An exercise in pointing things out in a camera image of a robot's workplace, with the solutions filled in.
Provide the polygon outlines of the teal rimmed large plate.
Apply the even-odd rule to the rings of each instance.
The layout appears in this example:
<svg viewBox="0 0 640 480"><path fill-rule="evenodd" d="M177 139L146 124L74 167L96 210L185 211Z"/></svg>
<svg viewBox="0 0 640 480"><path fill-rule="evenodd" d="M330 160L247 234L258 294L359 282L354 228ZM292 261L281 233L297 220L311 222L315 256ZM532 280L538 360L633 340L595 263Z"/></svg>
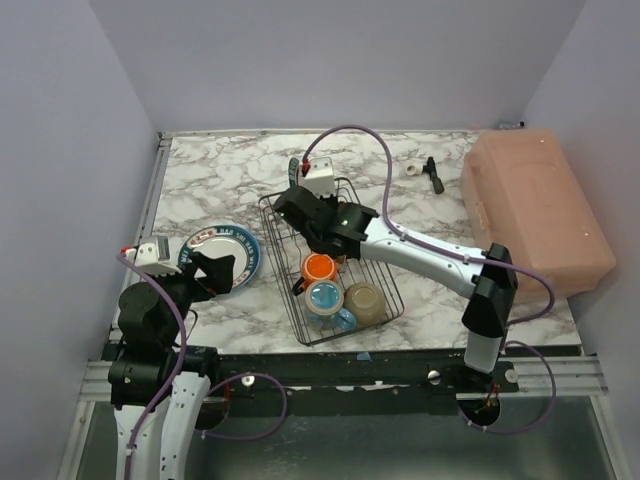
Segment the teal rimmed large plate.
<svg viewBox="0 0 640 480"><path fill-rule="evenodd" d="M179 250L178 265L185 266L193 252L210 259L233 256L233 290L249 284L261 263L257 237L246 228L234 224L213 225L193 233Z"/></svg>

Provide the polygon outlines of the orange mug black handle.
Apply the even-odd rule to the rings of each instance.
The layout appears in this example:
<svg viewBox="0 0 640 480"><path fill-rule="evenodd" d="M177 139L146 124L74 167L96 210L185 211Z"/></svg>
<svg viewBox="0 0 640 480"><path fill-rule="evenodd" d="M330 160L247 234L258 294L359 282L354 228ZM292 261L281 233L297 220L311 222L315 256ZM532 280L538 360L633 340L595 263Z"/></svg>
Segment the orange mug black handle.
<svg viewBox="0 0 640 480"><path fill-rule="evenodd" d="M300 277L293 284L291 291L298 296L316 281L333 281L337 272L337 263L329 255L310 253L302 260Z"/></svg>

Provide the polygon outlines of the blue butterfly mug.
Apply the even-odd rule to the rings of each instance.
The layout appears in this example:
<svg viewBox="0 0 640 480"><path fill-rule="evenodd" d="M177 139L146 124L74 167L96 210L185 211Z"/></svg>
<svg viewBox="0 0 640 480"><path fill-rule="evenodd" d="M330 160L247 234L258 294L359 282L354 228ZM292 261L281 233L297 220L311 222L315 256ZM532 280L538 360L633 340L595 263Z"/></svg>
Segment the blue butterfly mug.
<svg viewBox="0 0 640 480"><path fill-rule="evenodd" d="M304 295L304 318L316 331L352 331L355 315L344 306L342 288L331 280L313 282Z"/></svg>

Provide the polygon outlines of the beige ceramic bowl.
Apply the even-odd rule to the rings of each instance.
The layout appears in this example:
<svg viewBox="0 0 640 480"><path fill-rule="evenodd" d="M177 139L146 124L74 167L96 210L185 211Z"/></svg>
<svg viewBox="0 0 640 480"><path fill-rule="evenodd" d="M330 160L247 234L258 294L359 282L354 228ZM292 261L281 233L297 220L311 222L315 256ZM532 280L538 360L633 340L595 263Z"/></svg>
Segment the beige ceramic bowl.
<svg viewBox="0 0 640 480"><path fill-rule="evenodd" d="M371 327L385 319L386 299L378 286L358 282L345 291L344 307L354 315L357 327Z"/></svg>

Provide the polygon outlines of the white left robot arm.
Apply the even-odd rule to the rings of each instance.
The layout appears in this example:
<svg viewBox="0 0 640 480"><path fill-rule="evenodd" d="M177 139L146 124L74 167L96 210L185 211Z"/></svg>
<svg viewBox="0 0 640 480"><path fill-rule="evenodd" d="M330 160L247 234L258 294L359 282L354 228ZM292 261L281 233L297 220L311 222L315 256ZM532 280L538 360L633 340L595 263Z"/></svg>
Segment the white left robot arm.
<svg viewBox="0 0 640 480"><path fill-rule="evenodd" d="M235 258L199 252L178 267L156 254L134 264L135 248L118 259L140 276L118 300L121 345L108 371L117 428L119 479L181 479L197 417L221 378L213 347L190 347L191 306L231 291Z"/></svg>

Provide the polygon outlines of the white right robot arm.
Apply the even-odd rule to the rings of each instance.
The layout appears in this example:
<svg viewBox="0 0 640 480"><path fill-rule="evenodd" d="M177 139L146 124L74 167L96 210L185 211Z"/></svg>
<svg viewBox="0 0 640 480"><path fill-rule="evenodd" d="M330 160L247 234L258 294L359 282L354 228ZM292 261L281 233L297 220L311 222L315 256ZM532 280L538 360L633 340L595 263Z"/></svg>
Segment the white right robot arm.
<svg viewBox="0 0 640 480"><path fill-rule="evenodd" d="M466 298L464 363L483 374L494 370L518 287L506 247L481 250L438 241L403 229L372 208L323 200L302 186L281 193L273 209L316 253L394 265Z"/></svg>

